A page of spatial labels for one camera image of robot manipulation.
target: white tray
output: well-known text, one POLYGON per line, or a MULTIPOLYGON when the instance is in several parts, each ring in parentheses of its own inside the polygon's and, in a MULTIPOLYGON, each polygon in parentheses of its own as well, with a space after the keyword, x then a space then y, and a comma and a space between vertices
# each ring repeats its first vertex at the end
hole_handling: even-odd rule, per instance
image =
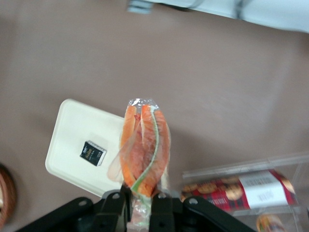
POLYGON ((59 109, 45 166, 49 173, 97 196, 120 189, 107 169, 119 151, 124 119, 78 101, 67 99, 59 109), (107 150, 100 166, 80 157, 88 140, 107 150))

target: white object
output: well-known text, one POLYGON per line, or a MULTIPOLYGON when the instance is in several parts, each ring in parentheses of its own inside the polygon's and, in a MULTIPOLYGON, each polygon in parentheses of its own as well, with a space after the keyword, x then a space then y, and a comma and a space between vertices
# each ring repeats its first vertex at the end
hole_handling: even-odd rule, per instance
POLYGON ((277 29, 309 33, 308 0, 147 0, 277 29))
POLYGON ((78 101, 67 99, 59 109, 45 166, 49 173, 102 197, 121 184, 107 177, 119 151, 124 119, 78 101), (80 157, 85 141, 107 150, 100 166, 80 157))
POLYGON ((288 205, 280 181, 269 171, 241 175, 239 180, 244 187, 251 209, 270 205, 288 205))

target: bolt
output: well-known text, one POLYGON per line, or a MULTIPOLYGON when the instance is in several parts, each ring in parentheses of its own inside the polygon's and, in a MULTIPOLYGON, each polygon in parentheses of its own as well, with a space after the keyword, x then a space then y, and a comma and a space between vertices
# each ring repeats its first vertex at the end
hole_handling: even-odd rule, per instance
POLYGON ((120 198, 119 193, 115 193, 115 194, 112 196, 112 198, 113 198, 114 200, 116 200, 116 199, 120 198))
POLYGON ((81 202, 78 203, 79 206, 84 206, 87 204, 87 201, 86 200, 83 200, 81 202))
POLYGON ((190 203, 190 204, 197 204, 198 201, 197 201, 197 199, 195 199, 195 198, 191 198, 191 199, 189 200, 189 203, 190 203))
POLYGON ((158 198, 159 198, 159 199, 164 199, 164 198, 166 198, 165 193, 163 193, 163 192, 159 193, 158 198))

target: transparent box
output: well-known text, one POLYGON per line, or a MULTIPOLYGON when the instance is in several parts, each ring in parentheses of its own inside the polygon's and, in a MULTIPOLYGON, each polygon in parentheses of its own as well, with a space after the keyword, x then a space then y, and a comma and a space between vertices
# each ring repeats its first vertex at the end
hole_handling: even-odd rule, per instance
POLYGON ((298 204, 235 210, 228 213, 256 231, 256 220, 261 214, 277 215, 287 232, 309 231, 309 153, 186 171, 183 172, 183 183, 186 185, 269 169, 279 171, 291 181, 298 204))

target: brown surface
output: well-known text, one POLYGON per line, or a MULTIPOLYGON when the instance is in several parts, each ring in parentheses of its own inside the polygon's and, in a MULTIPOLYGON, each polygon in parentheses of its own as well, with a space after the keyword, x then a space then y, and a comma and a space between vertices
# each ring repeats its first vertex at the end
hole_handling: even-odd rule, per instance
POLYGON ((16 181, 14 231, 79 197, 45 169, 61 102, 124 115, 152 97, 172 138, 170 177, 309 150, 309 35, 121 0, 0 0, 0 162, 16 181))
POLYGON ((16 206, 16 187, 10 172, 0 165, 0 191, 3 205, 0 212, 0 230, 14 213, 16 206))

